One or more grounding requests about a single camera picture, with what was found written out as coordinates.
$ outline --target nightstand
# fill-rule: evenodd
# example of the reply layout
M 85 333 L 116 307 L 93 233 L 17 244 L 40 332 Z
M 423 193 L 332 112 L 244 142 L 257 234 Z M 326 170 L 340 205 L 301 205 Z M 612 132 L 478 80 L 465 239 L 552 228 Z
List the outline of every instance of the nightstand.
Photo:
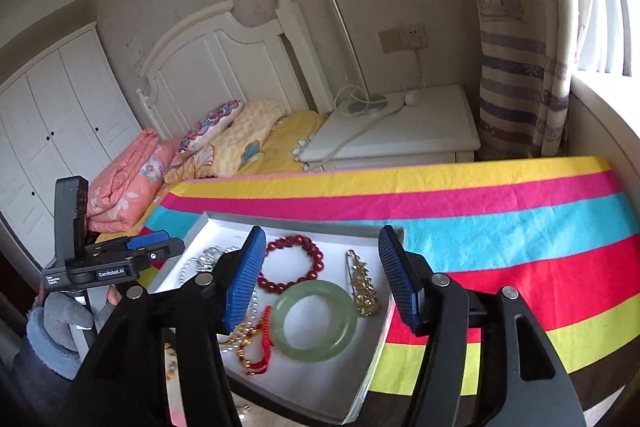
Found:
M 340 143 L 404 104 L 404 92 L 388 94 L 388 105 L 367 116 L 334 111 L 300 155 L 317 168 Z M 478 131 L 462 87 L 420 90 L 415 107 L 405 105 L 345 145 L 324 163 L 329 170 L 372 169 L 472 162 L 480 148 Z

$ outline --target green bracelet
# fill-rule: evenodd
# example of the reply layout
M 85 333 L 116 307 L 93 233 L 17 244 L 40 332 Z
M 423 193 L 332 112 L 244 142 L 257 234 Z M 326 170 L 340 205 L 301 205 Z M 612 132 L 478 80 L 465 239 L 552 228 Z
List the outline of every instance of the green bracelet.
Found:
M 321 346 L 298 349 L 287 342 L 284 335 L 284 319 L 297 302 L 305 297 L 318 295 L 331 308 L 333 334 Z M 300 362 L 323 362 L 335 357 L 349 345 L 356 330 L 356 315 L 349 294 L 337 284 L 328 281 L 301 282 L 285 290 L 273 305 L 269 317 L 269 335 L 273 345 L 290 359 Z

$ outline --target gold brooch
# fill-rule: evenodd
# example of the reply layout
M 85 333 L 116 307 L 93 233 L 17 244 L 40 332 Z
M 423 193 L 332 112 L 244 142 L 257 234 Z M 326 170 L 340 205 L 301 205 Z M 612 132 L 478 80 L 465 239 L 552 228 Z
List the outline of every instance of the gold brooch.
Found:
M 373 288 L 367 263 L 363 263 L 358 254 L 353 250 L 347 250 L 346 255 L 347 273 L 351 283 L 351 294 L 356 304 L 356 310 L 363 317 L 369 317 L 378 311 L 380 305 L 376 298 L 376 289 Z

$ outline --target wardrobe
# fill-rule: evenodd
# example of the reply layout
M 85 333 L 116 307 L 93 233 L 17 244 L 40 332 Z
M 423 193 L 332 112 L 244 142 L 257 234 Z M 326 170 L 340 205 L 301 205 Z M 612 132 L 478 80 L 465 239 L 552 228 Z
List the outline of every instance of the wardrobe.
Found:
M 56 180 L 93 180 L 139 132 L 95 23 L 0 86 L 0 212 L 38 267 L 54 256 Z

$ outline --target pink blanket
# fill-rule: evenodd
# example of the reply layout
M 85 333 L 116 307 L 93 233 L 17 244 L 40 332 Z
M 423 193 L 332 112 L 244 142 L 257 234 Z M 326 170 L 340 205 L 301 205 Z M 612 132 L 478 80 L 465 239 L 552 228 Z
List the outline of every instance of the pink blanket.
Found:
M 89 185 L 89 230 L 125 232 L 153 200 L 177 150 L 175 140 L 160 142 L 145 129 Z

